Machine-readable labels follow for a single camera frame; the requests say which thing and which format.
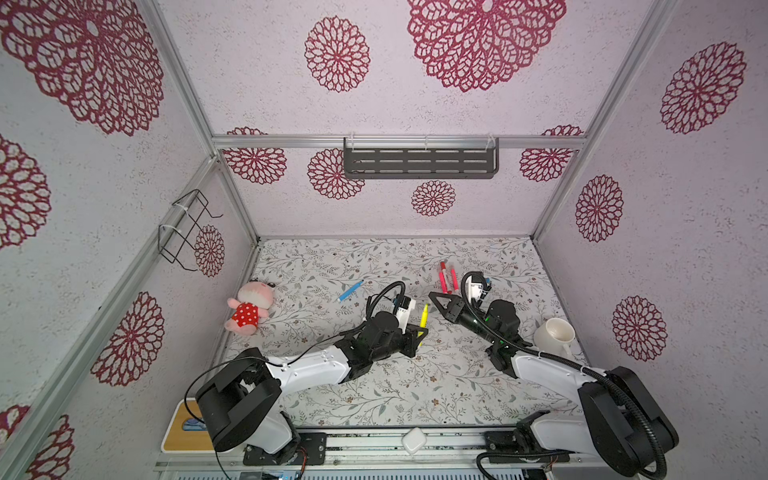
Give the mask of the blue highlighter pen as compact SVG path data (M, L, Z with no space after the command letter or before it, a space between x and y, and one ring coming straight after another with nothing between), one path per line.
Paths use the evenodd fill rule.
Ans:
M344 292L343 292L343 293L342 293L342 294L341 294L341 295L338 297L338 301L339 301L339 302L343 302L343 301L345 301L345 300L346 300L347 298L349 298L349 297L350 297L352 294L354 294L354 293L355 293L355 291L356 291L357 289L359 289L359 288L360 288L360 287L361 287L361 286L362 286L364 283L365 283L365 281L364 281L364 280L360 280L360 281L358 281L358 282L354 283L352 286L350 286L349 288L347 288L347 289L346 289L346 290L345 290L345 291L344 291Z

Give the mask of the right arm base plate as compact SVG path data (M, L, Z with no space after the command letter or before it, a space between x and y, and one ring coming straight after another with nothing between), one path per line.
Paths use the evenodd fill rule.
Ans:
M491 453L491 462L501 463L504 458L524 462L569 460L571 451L546 449L534 437L534 421L549 413L549 410L539 410L518 421L511 429L486 431L483 438Z

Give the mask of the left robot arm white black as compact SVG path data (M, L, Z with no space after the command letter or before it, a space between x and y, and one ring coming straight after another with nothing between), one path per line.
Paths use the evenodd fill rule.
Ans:
M401 326L395 315L379 311L344 331L332 345L298 356L266 357L257 348L242 351L195 394L213 450L252 446L278 463L290 460L301 438L281 397L325 385L339 385L369 373L374 363L395 354L416 356L429 329Z

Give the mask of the yellow highlighter pen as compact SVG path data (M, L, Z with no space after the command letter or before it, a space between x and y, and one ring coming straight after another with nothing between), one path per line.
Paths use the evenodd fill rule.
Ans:
M428 318L429 318L429 308L430 308L430 306L429 306L428 303L426 303L424 305L424 307L423 307L423 310L422 310L422 313L421 313L421 317L420 317L420 323L419 323L419 326L421 328L425 328L427 326L427 322L428 322Z

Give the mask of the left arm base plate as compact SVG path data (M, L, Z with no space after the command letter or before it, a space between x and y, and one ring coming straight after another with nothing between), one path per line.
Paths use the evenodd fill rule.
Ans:
M243 457L245 466L317 466L325 463L327 450L326 433L300 433L275 454L247 445Z

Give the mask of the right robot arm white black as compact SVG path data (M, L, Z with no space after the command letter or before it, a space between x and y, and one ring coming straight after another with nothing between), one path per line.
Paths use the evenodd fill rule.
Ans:
M486 354L496 370L580 408L575 415L541 410L525 417L505 454L530 460L586 454L625 477L666 477L666 454L678 445L679 435L634 371L599 370L534 349L519 336L520 320L508 301L495 300L482 312L459 295L432 292L429 298L445 320L488 341Z

